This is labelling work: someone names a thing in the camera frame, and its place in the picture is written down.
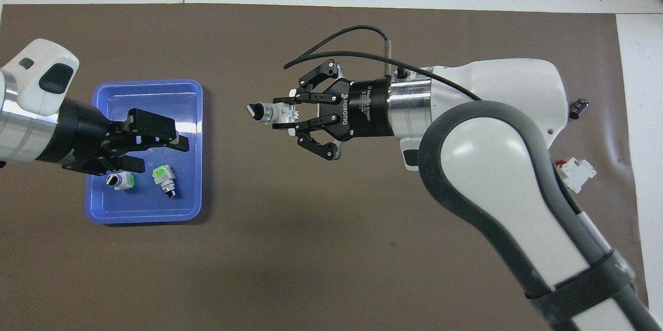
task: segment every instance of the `brown mat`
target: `brown mat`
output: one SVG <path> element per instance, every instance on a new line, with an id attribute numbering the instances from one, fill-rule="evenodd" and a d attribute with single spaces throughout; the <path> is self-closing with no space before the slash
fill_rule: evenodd
<path id="1" fill-rule="evenodd" d="M 499 256 L 404 169 L 393 138 L 328 163 L 244 106 L 287 94 L 325 36 L 374 24 L 417 66 L 535 57 L 592 103 L 553 157 L 588 159 L 578 196 L 646 299 L 614 15 L 247 5 L 5 5 L 0 63 L 46 38 L 78 56 L 69 97 L 104 81 L 193 78 L 205 89 L 197 223 L 107 227 L 85 176 L 0 170 L 0 329 L 547 329 Z M 327 50 L 382 52 L 356 32 Z M 377 62 L 338 58 L 353 79 Z"/>

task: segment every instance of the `black strap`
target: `black strap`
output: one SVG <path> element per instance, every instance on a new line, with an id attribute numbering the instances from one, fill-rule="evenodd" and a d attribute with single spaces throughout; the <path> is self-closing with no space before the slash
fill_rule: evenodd
<path id="1" fill-rule="evenodd" d="M 551 293 L 531 298 L 530 303 L 549 324 L 571 317 L 611 298 L 635 278 L 635 273 L 616 251 L 568 281 Z"/>

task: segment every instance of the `robotic arm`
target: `robotic arm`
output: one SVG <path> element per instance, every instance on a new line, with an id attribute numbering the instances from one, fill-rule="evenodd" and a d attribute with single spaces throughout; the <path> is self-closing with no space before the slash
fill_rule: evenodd
<path id="1" fill-rule="evenodd" d="M 127 152 L 189 150 L 168 117 L 131 109 L 125 121 L 111 121 L 91 105 L 66 99 L 77 69 L 71 52 L 43 39 L 0 68 L 0 168 L 39 160 L 96 176 L 142 173 L 143 159 Z"/>
<path id="2" fill-rule="evenodd" d="M 310 52 L 286 67 L 368 55 Z M 405 167 L 418 170 L 442 206 L 482 232 L 552 329 L 661 329 L 635 294 L 632 269 L 554 171 L 549 147 L 569 114 L 555 66 L 511 59 L 421 69 L 371 59 L 395 64 L 398 72 L 353 81 L 327 60 L 302 76 L 288 97 L 247 109 L 327 160 L 338 159 L 342 142 L 351 138 L 398 138 Z M 313 92 L 326 79 L 334 82 Z M 298 104 L 317 104 L 318 116 L 298 121 Z M 313 131 L 333 141 L 321 144 Z"/>

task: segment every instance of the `metallic cylinder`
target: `metallic cylinder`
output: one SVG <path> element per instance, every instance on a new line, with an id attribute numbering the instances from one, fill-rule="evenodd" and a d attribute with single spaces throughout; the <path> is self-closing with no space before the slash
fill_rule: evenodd
<path id="1" fill-rule="evenodd" d="M 433 121 L 430 114 L 431 78 L 409 71 L 392 76 L 388 89 L 388 117 L 396 138 L 421 138 Z"/>
<path id="2" fill-rule="evenodd" d="M 38 157 L 50 142 L 57 126 L 57 112 L 40 116 L 22 109 L 17 84 L 11 74 L 5 79 L 5 99 L 0 109 L 0 161 L 28 163 Z"/>

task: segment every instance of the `cable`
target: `cable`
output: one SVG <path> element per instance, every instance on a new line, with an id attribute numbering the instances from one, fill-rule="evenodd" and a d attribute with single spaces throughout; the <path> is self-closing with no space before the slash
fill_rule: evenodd
<path id="1" fill-rule="evenodd" d="M 427 76 L 432 79 L 436 79 L 440 81 L 441 83 L 450 86 L 451 88 L 454 88 L 458 90 L 459 92 L 467 95 L 473 100 L 481 100 L 479 96 L 476 94 L 472 93 L 471 91 L 467 90 L 466 88 L 463 88 L 461 85 L 458 85 L 457 83 L 445 79 L 442 76 L 438 76 L 436 74 L 432 74 L 425 69 L 421 69 L 419 67 L 415 66 L 410 66 L 410 64 L 400 62 L 398 60 L 391 59 L 390 57 L 383 57 L 379 55 L 374 55 L 372 53 L 365 53 L 365 52 L 350 52 L 350 51 L 334 51 L 334 52 L 320 52 L 320 53 L 314 53 L 314 54 L 308 54 L 308 55 L 301 55 L 297 57 L 294 60 L 289 61 L 283 66 L 283 69 L 288 69 L 296 64 L 300 64 L 302 62 L 307 62 L 308 60 L 313 60 L 313 59 L 320 59 L 323 57 L 333 57 L 333 56 L 351 56 L 351 57 L 362 57 L 364 59 L 372 59 L 372 60 L 377 60 L 378 62 L 383 62 L 383 63 L 389 63 L 393 64 L 394 66 L 398 67 L 403 67 L 405 69 L 409 69 L 410 71 L 414 71 L 418 74 L 422 74 L 424 76 Z"/>
<path id="2" fill-rule="evenodd" d="M 324 40 L 318 42 L 317 45 L 315 45 L 312 48 L 308 49 L 305 53 L 303 53 L 302 55 L 299 55 L 299 57 L 310 55 L 315 50 L 317 50 L 317 49 L 321 48 L 322 46 L 326 45 L 329 41 L 334 40 L 334 38 L 337 38 L 338 36 L 341 36 L 341 34 L 345 34 L 345 33 L 352 32 L 352 31 L 357 31 L 359 29 L 367 29 L 368 31 L 374 31 L 377 34 L 379 34 L 380 36 L 382 36 L 382 38 L 384 38 L 384 41 L 390 41 L 389 37 L 386 35 L 386 33 L 384 33 L 381 29 L 377 28 L 376 26 L 372 26 L 372 25 L 349 26 L 348 28 L 341 29 L 340 31 L 338 31 L 338 32 L 332 34 L 331 36 L 325 38 Z"/>

